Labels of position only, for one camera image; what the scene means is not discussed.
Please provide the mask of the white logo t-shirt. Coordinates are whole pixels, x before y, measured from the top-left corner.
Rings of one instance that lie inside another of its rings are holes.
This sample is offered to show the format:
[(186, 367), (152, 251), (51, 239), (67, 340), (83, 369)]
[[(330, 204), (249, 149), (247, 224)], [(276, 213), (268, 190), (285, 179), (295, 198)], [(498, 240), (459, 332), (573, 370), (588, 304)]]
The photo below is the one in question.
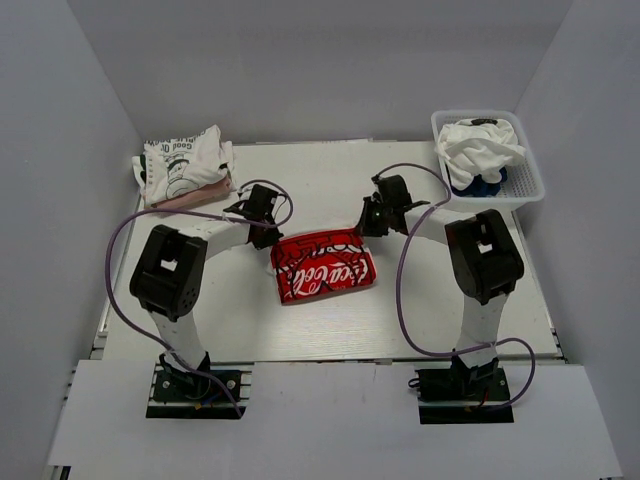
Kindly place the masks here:
[(377, 279), (373, 256), (354, 228), (284, 238), (271, 248), (270, 261), (283, 305), (351, 293)]

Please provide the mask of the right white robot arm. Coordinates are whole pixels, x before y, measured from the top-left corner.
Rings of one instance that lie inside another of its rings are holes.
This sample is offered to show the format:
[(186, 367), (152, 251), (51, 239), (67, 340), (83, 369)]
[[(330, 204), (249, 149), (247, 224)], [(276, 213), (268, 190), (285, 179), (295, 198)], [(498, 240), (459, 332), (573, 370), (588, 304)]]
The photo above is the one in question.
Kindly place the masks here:
[[(469, 217), (435, 204), (415, 201), (400, 175), (372, 178), (375, 191), (363, 199), (356, 233), (383, 237), (390, 231), (405, 236), (395, 279), (396, 313), (407, 343), (418, 353), (449, 358), (453, 390), (472, 399), (484, 391), (498, 368), (498, 330), (507, 300), (524, 275), (524, 261), (495, 209)], [(402, 306), (402, 276), (411, 242), (423, 238), (448, 248), (457, 286), (464, 295), (460, 334), (451, 352), (418, 347), (407, 330)]]

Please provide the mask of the white plastic basket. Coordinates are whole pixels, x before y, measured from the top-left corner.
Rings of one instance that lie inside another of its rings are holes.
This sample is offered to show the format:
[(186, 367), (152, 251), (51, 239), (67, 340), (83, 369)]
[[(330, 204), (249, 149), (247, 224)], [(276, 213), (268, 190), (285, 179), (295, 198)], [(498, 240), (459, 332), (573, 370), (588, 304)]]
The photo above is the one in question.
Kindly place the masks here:
[[(519, 119), (511, 112), (496, 110), (442, 110), (432, 114), (431, 122), (435, 140), (445, 124), (455, 123), (462, 119), (490, 118), (509, 121), (519, 138), (520, 144), (526, 148), (526, 162), (518, 167), (508, 167), (508, 179), (501, 185), (495, 197), (473, 198), (459, 197), (452, 193), (448, 208), (460, 212), (481, 212), (486, 209), (514, 211), (519, 207), (541, 200), (545, 195), (544, 185), (532, 153), (525, 131)], [(448, 172), (441, 157), (438, 156), (442, 178), (450, 185)]]

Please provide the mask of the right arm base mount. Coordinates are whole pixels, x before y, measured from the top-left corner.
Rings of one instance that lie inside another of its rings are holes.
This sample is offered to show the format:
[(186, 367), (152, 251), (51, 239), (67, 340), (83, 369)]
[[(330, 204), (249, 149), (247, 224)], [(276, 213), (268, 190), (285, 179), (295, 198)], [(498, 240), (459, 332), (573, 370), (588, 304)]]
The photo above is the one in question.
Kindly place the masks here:
[(418, 398), (421, 425), (510, 424), (511, 406), (497, 409), (510, 400), (503, 368), (473, 393), (463, 393), (454, 384), (450, 369), (420, 369), (408, 382)]

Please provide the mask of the blue t-shirt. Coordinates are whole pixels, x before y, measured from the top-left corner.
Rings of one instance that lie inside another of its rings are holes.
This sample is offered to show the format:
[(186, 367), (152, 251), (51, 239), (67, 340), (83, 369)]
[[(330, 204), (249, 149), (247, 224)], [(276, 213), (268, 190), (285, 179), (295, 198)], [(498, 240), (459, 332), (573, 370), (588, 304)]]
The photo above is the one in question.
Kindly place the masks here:
[(451, 191), (454, 195), (459, 197), (495, 197), (501, 189), (501, 185), (508, 179), (508, 173), (505, 167), (499, 170), (499, 181), (497, 183), (489, 183), (485, 181), (481, 175), (477, 175), (473, 178), (472, 182), (463, 190), (451, 187)]

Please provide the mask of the white t-shirt with tag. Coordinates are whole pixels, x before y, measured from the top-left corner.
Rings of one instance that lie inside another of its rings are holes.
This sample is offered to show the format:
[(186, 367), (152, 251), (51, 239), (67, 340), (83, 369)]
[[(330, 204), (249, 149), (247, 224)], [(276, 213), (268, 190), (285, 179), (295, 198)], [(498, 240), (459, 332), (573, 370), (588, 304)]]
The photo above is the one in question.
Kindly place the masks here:
[(435, 150), (446, 166), (451, 187), (459, 190), (468, 187), (477, 175), (497, 183), (499, 170), (523, 165), (527, 153), (509, 121), (490, 118), (445, 124)]

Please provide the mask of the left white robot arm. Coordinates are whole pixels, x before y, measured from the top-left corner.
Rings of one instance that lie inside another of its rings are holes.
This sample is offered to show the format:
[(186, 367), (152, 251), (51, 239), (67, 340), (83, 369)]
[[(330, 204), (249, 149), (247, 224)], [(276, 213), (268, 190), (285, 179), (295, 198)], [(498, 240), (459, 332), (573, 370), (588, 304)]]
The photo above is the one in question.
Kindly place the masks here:
[(165, 347), (163, 368), (177, 376), (177, 387), (188, 398), (202, 398), (211, 387), (209, 354), (193, 315), (205, 263), (238, 246), (261, 250), (275, 245), (282, 233), (274, 210), (284, 196), (253, 184), (220, 215), (182, 229), (156, 225), (146, 240), (129, 290), (156, 325)]

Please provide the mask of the folded printed white t-shirt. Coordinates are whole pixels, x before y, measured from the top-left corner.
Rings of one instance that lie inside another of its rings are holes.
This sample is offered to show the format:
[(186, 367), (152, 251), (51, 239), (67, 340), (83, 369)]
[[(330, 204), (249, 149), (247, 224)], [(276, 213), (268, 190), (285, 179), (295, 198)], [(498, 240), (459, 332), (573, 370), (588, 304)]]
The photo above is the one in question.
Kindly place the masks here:
[(235, 159), (230, 141), (213, 125), (188, 137), (144, 143), (132, 158), (144, 207), (214, 184), (229, 176), (234, 184)]

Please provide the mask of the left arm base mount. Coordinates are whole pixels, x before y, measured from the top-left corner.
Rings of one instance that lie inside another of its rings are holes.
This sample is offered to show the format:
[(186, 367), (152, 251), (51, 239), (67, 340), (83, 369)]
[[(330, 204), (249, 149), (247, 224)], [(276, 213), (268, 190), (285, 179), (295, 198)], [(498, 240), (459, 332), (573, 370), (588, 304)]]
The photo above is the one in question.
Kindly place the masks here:
[(220, 380), (237, 406), (216, 382), (176, 371), (164, 355), (156, 362), (149, 390), (146, 418), (172, 420), (239, 420), (245, 412), (252, 383), (250, 366), (210, 365), (210, 374)]

